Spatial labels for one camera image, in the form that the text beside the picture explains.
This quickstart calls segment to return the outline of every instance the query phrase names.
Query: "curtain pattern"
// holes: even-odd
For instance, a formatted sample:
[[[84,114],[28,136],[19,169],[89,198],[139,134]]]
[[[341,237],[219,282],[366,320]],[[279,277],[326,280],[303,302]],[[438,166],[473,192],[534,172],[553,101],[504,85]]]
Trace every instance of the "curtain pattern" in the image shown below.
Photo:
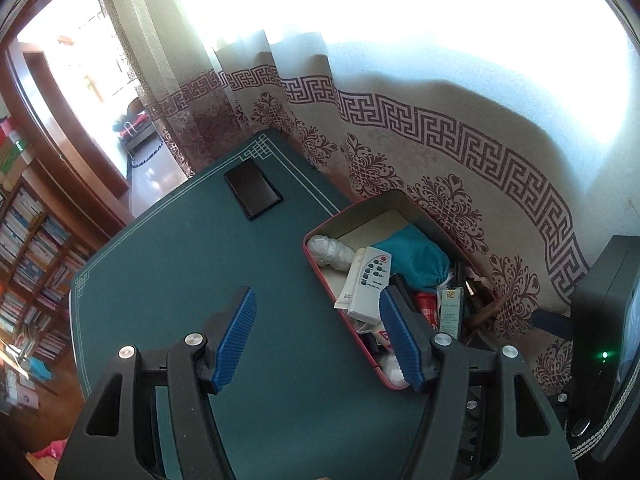
[[[576,221],[580,195],[536,124],[446,82],[336,75],[313,34],[301,36],[313,46],[304,52],[301,38],[270,45],[259,32],[214,53],[174,0],[144,0],[151,20],[140,3],[100,1],[187,176],[276,128],[353,200],[404,190],[509,295],[487,331],[518,346],[546,393],[569,380],[572,343],[534,329],[530,315],[539,307],[568,313],[575,283],[615,229],[640,229]],[[160,4],[173,6],[174,19],[159,14]],[[163,28],[174,37],[163,39]]]

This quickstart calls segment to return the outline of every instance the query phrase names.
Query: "silver screw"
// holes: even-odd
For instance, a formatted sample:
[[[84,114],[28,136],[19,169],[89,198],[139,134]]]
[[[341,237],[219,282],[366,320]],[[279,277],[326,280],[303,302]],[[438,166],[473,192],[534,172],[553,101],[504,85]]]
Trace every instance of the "silver screw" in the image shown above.
[[[129,359],[130,357],[133,357],[136,353],[136,349],[133,348],[133,346],[131,345],[127,345],[127,346],[123,346],[120,351],[118,352],[118,355],[122,358],[122,359]]]
[[[449,346],[451,344],[451,336],[443,332],[437,333],[433,340],[440,346]]]
[[[198,346],[202,343],[202,334],[193,333],[184,338],[184,342],[189,346]]]
[[[506,345],[502,347],[502,353],[513,359],[518,356],[518,349],[515,346]]]

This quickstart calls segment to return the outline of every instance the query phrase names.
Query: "bookshelf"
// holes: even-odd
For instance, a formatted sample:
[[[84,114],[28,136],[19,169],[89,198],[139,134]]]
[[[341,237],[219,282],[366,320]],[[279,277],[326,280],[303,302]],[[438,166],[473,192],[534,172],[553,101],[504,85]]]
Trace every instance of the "bookshelf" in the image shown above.
[[[96,246],[45,184],[27,170],[0,203],[0,334],[56,362],[71,345],[72,278]]]

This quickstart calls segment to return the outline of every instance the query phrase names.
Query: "brown patterned border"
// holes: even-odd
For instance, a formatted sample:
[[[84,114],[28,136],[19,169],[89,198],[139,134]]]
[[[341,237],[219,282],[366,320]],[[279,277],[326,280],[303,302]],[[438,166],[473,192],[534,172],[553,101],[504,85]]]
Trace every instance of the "brown patterned border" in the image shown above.
[[[276,67],[266,64],[231,74],[212,70],[168,96],[156,112],[173,115],[186,108],[190,100],[216,88],[241,90],[263,85],[283,88],[290,104],[333,104],[343,121],[391,130],[438,150],[493,184],[516,202],[535,225],[545,243],[545,265],[551,283],[569,303],[575,283],[589,270],[575,237],[569,207],[526,158],[468,124],[385,95],[343,92],[326,75],[281,79]]]

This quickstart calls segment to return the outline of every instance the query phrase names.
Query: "smartphone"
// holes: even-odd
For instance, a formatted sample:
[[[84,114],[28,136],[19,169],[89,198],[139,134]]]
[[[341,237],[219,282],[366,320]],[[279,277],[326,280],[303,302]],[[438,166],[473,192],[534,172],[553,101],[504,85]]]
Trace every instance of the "smartphone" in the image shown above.
[[[249,220],[282,202],[282,195],[269,182],[252,158],[248,158],[225,173],[236,199]]]

